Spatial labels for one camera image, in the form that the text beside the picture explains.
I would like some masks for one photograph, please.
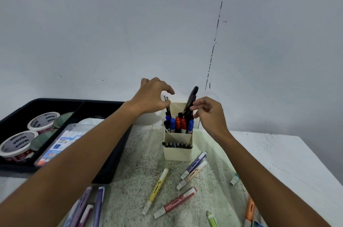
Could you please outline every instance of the blue marker cap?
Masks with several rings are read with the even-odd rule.
[[[188,125],[188,131],[189,132],[193,131],[193,127],[194,127],[194,120],[190,120],[189,125]]]
[[[175,119],[171,118],[170,119],[170,130],[175,129]]]

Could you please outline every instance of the gray wall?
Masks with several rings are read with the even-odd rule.
[[[0,118],[38,97],[127,100],[158,76],[173,100],[198,85],[221,101],[229,129],[300,136],[342,183],[342,6],[0,0]]]

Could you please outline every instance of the pen holder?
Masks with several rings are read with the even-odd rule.
[[[170,104],[170,113],[172,118],[176,118],[179,112],[183,112],[186,103],[172,102]],[[164,142],[193,144],[193,134],[184,133],[167,133],[164,132]],[[190,162],[192,159],[193,149],[180,147],[163,147],[164,159],[171,161]]]

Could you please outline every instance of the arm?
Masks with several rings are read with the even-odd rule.
[[[137,94],[37,171],[0,204],[2,226],[57,226],[90,185],[128,127],[143,113],[169,106],[174,90],[154,78],[142,79]]]
[[[307,203],[262,166],[229,132],[221,104],[204,97],[193,102],[194,118],[222,147],[269,227],[329,227]]]

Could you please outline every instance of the black tray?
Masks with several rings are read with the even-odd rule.
[[[0,121],[0,132],[3,133],[0,143],[16,133],[28,130],[28,122],[40,114],[52,111],[58,112],[61,115],[67,112],[74,112],[74,114],[26,162],[22,164],[16,164],[15,162],[9,162],[0,157],[0,170],[17,173],[36,172],[40,167],[35,166],[34,162],[39,158],[40,155],[42,155],[42,153],[49,147],[49,145],[56,139],[56,137],[67,125],[71,123],[78,123],[79,121],[91,116],[100,115],[108,117],[122,104],[123,102],[118,101],[72,99],[35,99],[30,101]],[[124,133],[92,183],[108,184],[112,181],[129,137],[131,127],[132,126],[130,126]]]

